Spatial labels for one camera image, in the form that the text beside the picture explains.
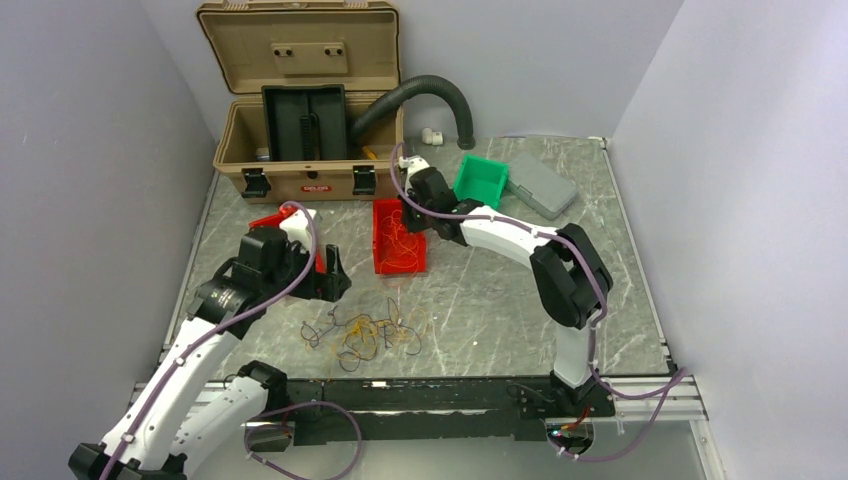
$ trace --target white pipe fitting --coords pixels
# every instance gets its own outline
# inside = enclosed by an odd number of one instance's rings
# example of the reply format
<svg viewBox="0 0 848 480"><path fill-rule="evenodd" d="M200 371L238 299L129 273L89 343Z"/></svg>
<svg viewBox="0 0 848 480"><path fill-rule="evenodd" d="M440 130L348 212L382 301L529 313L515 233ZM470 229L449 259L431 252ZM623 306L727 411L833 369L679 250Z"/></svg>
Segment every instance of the white pipe fitting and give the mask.
<svg viewBox="0 0 848 480"><path fill-rule="evenodd" d="M437 147L445 143L442 132L434 132L432 128L421 130L421 141L426 145L435 145Z"/></svg>

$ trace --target toolbox handle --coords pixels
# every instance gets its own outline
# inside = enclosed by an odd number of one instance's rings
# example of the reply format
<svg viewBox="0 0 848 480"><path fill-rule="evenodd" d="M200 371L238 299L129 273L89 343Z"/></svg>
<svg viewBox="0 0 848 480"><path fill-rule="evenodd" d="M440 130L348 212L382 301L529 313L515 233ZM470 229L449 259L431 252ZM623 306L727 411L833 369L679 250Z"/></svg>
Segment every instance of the toolbox handle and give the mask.
<svg viewBox="0 0 848 480"><path fill-rule="evenodd" d="M280 174L291 172L318 172L318 173L340 173L351 172L354 165L372 165L377 172L389 171L389 160L315 160L314 162L273 162L273 166L265 163L265 173ZM251 163L235 164L234 166L250 168Z"/></svg>
<svg viewBox="0 0 848 480"><path fill-rule="evenodd" d="M368 0L356 0L346 2L345 0L308 0L304 2L281 2L280 0L223 0L222 5L227 10L246 10L251 5L273 4L279 8L291 10L309 8L310 4L319 4L322 7L337 6L339 8L368 8Z"/></svg>

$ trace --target white wall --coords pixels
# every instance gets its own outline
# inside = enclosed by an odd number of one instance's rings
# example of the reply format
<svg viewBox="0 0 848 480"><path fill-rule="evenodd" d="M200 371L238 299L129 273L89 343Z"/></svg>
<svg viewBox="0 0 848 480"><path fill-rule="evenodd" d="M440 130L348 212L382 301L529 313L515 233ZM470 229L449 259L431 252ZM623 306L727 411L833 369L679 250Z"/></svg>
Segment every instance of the white wall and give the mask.
<svg viewBox="0 0 848 480"><path fill-rule="evenodd" d="M848 4L687 0L612 141L739 479L848 477Z"/></svg>
<svg viewBox="0 0 848 480"><path fill-rule="evenodd" d="M149 378L214 143L141 5L0 14L0 478L71 478Z"/></svg>
<svg viewBox="0 0 848 480"><path fill-rule="evenodd" d="M200 0L144 5L220 136L233 97L203 36ZM682 0L396 0L404 77L455 82L468 97L478 136L606 135L674 19ZM407 132L456 129L435 98L408 105Z"/></svg>

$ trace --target yellow wire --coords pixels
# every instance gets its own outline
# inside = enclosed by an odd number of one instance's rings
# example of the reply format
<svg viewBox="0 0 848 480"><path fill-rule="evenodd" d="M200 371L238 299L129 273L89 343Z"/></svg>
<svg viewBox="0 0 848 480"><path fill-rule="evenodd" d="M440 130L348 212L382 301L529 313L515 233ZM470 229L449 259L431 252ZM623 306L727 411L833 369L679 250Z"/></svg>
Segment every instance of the yellow wire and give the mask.
<svg viewBox="0 0 848 480"><path fill-rule="evenodd" d="M381 292L379 288L372 288L366 290L362 292L362 294L360 294L359 301L361 302L362 298L371 291ZM407 332L408 328L402 328L401 324L398 323L400 319L403 318L403 314L401 309L398 307L397 303L392 302L391 297L384 298L386 299L386 304L388 305L388 318L380 318L375 320L369 315L360 313L345 322L346 326L342 330L343 334L338 336L339 341L335 343L330 343L330 350L333 353L333 356L336 357L336 359L343 362L352 361L353 359L351 359L350 357L343 356L344 352L350 352L354 354L360 359L360 361L362 361L363 359L372 359L376 357L377 352L379 350L380 339L383 338L382 336L380 336L381 328L392 329L391 333L385 332L384 330L384 336L386 340L390 341L394 346L400 346L408 341L412 341L413 339L415 339L415 335L412 333L412 331ZM409 317L405 319L406 323L403 325L403 327L412 328L411 325L414 323L412 320L417 317L416 312L418 313L418 315L421 316L421 319L423 320L421 324L423 325L424 330L418 333L418 337L420 337L423 342L423 337L427 332L428 324L428 315L424 309L420 307L415 307L410 310ZM361 345L351 347L350 345L348 345L350 341L358 341L361 343ZM304 348L308 351L310 347L311 343L308 340L305 340ZM362 352L360 350L365 348L368 349L367 352Z"/></svg>
<svg viewBox="0 0 848 480"><path fill-rule="evenodd" d="M377 160L377 155L368 147L362 147L362 153L371 160Z"/></svg>

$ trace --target toolbox latch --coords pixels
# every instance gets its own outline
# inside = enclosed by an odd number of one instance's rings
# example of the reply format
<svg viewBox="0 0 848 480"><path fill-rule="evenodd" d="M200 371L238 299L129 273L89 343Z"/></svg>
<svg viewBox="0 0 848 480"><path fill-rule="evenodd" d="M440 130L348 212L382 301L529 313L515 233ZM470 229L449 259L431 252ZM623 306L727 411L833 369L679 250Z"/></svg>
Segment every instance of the toolbox latch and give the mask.
<svg viewBox="0 0 848 480"><path fill-rule="evenodd" d="M247 186L244 187L242 198L265 198L271 190L271 184L265 178L261 168L245 168L241 171Z"/></svg>
<svg viewBox="0 0 848 480"><path fill-rule="evenodd" d="M374 165L354 165L353 194L374 195L377 191L377 171Z"/></svg>

